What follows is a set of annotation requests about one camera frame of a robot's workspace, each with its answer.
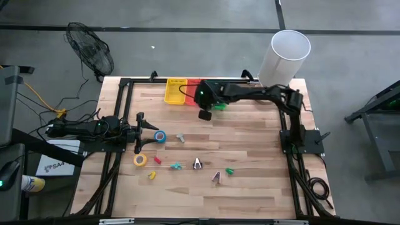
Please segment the wooden tabletop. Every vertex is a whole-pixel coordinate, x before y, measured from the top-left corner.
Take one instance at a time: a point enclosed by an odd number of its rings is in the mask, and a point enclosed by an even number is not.
[[[105,77],[97,108],[100,116],[112,115],[120,77]],[[144,167],[133,164],[133,144],[122,155],[113,217],[133,218],[295,218],[288,164],[281,152],[279,130],[281,124],[277,107],[266,101],[242,100],[215,111],[211,121],[198,118],[196,106],[169,105],[164,102],[165,84],[135,84],[129,123],[136,124],[136,113],[144,112],[149,123],[167,134],[163,144],[143,147],[148,160]],[[306,82],[293,79],[293,89],[304,95],[307,109],[311,109]],[[122,117],[126,89],[122,99]],[[302,111],[302,123],[314,129],[311,112]],[[185,143],[177,137],[183,133]],[[142,138],[153,138],[154,131],[144,131]],[[99,186],[104,153],[97,152],[83,164],[71,213],[80,210]],[[162,164],[153,161],[157,156]],[[202,170],[194,170],[199,158]],[[175,171],[170,164],[179,162],[183,169]],[[304,163],[312,177],[328,182],[321,159],[304,155]],[[226,168],[233,168],[228,176]],[[154,180],[148,174],[156,171]],[[211,181],[221,172],[220,185]],[[103,209],[108,198],[105,192]],[[304,207],[303,192],[299,192]],[[330,210],[323,201],[321,204]]]

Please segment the concrete floor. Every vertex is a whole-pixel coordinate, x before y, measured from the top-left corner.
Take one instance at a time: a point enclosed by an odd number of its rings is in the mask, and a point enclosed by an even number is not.
[[[282,0],[288,29],[399,30],[400,1]],[[273,0],[13,0],[0,12],[0,23],[65,26],[79,21],[88,26],[172,28],[278,28]],[[1,64],[34,66],[24,76],[50,105],[74,96],[82,83],[80,61],[63,32],[0,31]],[[239,76],[256,74],[272,34],[98,32],[109,44],[115,62],[113,76]],[[400,76],[400,36],[308,36],[312,51],[296,75],[306,78],[317,127],[331,131],[325,139],[331,192],[339,216],[348,219],[400,223],[400,181],[366,184],[364,176],[381,169],[360,121],[343,117],[363,106]],[[80,100],[71,108],[97,99],[101,85],[90,78]],[[24,86],[20,92],[34,98]],[[37,112],[41,108],[28,103]],[[68,116],[91,113],[91,103]],[[45,120],[54,115],[45,115]],[[38,117],[17,105],[14,127],[30,131]],[[60,216],[71,189],[33,201],[32,216]],[[49,199],[58,198],[50,204]]]

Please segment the red object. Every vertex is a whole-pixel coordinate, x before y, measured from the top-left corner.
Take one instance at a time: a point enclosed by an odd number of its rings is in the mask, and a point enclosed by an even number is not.
[[[187,79],[186,94],[193,96],[196,93],[196,84],[200,84],[203,79]],[[195,106],[196,103],[192,97],[186,96],[185,103],[190,106]]]
[[[154,160],[155,160],[158,164],[161,164],[161,160],[160,160],[159,158],[154,157]]]

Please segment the black fan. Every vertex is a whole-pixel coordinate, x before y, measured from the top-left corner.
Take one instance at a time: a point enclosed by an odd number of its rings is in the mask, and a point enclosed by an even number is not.
[[[97,81],[101,83],[99,76],[111,74],[114,70],[114,61],[108,44],[100,40],[93,31],[80,22],[70,22],[66,36],[82,62],[94,71]]]

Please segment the yellow basket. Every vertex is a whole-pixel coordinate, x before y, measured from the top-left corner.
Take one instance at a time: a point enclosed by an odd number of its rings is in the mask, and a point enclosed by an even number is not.
[[[186,85],[187,83],[187,79],[168,78],[164,102],[168,104],[184,104],[185,95],[179,91],[179,87],[181,85]],[[186,86],[182,87],[181,91],[186,93]]]

